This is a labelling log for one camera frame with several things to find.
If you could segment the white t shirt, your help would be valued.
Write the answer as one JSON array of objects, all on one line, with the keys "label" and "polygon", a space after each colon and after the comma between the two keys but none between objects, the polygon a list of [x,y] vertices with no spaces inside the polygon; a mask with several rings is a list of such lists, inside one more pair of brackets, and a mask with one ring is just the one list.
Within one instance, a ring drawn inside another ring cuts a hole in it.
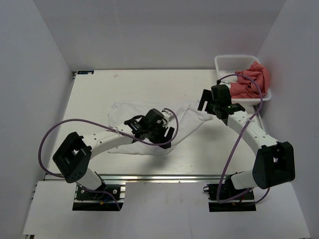
[{"label": "white t shirt", "polygon": [[162,149],[159,146],[149,146],[141,142],[122,145],[109,150],[112,154],[131,155],[167,155],[174,148],[195,132],[204,122],[212,120],[212,115],[197,110],[198,100],[183,100],[177,102],[154,101],[122,101],[115,102],[108,113],[110,127],[117,127],[124,121],[137,115],[146,115],[151,109],[161,111],[164,108],[171,109],[177,116],[179,129],[176,138],[171,143],[171,148]]}]

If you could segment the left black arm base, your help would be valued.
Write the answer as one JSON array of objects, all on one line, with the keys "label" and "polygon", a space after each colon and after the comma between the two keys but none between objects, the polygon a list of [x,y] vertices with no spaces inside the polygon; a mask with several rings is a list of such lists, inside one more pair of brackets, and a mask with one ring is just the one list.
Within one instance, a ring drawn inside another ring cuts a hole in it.
[{"label": "left black arm base", "polygon": [[74,194],[73,211],[82,212],[117,212],[120,211],[125,198],[126,182],[114,177],[102,177],[104,187],[100,192],[88,192],[77,184]]}]

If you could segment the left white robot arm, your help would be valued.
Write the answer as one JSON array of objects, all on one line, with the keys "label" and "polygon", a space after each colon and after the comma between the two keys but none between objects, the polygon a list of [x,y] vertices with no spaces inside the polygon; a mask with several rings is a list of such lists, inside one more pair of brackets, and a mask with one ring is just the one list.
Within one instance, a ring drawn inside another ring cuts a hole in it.
[{"label": "left white robot arm", "polygon": [[97,155],[122,145],[140,142],[148,146],[171,147],[178,127],[169,123],[177,120],[170,109],[151,109],[146,115],[135,116],[117,127],[104,127],[104,131],[81,136],[77,132],[67,135],[53,155],[53,161],[67,183],[77,183],[95,199],[105,194],[105,183],[89,168]]}]

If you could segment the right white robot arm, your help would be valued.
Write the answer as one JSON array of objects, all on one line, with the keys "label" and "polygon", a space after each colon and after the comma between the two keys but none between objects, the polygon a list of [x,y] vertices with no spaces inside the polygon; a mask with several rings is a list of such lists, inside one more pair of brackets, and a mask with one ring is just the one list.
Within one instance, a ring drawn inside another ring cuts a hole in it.
[{"label": "right white robot arm", "polygon": [[294,148],[289,142],[279,142],[269,136],[248,116],[239,103],[232,103],[226,85],[215,85],[203,90],[199,111],[215,115],[226,126],[239,134],[255,154],[253,168],[226,176],[222,172],[217,186],[219,203],[237,200],[253,188],[269,189],[295,179]]}]

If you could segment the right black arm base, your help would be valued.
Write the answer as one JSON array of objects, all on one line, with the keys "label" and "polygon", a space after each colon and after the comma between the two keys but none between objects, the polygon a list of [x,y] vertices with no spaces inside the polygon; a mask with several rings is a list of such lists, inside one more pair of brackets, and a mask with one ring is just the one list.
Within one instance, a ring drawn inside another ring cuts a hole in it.
[{"label": "right black arm base", "polygon": [[231,176],[226,176],[220,189],[219,200],[225,201],[239,194],[225,203],[217,201],[217,184],[207,184],[203,187],[204,193],[208,194],[208,206],[210,212],[254,212],[256,211],[255,197],[252,190],[237,190],[232,184]]}]

